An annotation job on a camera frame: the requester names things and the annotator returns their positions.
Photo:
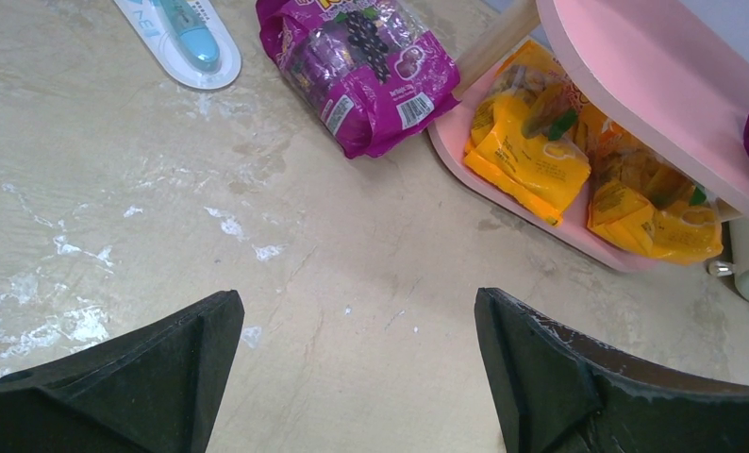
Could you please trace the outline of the large orange gummy candy bag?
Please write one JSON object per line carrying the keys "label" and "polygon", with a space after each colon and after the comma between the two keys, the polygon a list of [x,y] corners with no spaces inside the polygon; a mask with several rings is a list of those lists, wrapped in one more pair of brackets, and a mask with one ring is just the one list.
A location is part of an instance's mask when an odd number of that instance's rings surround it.
{"label": "large orange gummy candy bag", "polygon": [[478,105],[462,161],[476,175],[558,227],[591,174],[576,140],[587,101],[541,44],[524,42]]}

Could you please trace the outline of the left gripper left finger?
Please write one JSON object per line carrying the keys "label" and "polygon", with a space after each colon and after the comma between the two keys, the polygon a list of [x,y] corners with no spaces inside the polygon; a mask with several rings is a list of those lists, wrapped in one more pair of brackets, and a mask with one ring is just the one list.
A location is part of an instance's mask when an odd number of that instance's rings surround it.
{"label": "left gripper left finger", "polygon": [[236,291],[0,377],[0,452],[203,452],[241,337]]}

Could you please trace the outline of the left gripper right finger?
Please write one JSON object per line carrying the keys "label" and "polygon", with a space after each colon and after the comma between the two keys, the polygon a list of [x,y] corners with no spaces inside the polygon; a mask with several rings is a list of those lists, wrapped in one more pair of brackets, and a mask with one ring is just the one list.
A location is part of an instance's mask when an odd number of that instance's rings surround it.
{"label": "left gripper right finger", "polygon": [[509,452],[749,452],[749,386],[638,358],[497,288],[474,318]]}

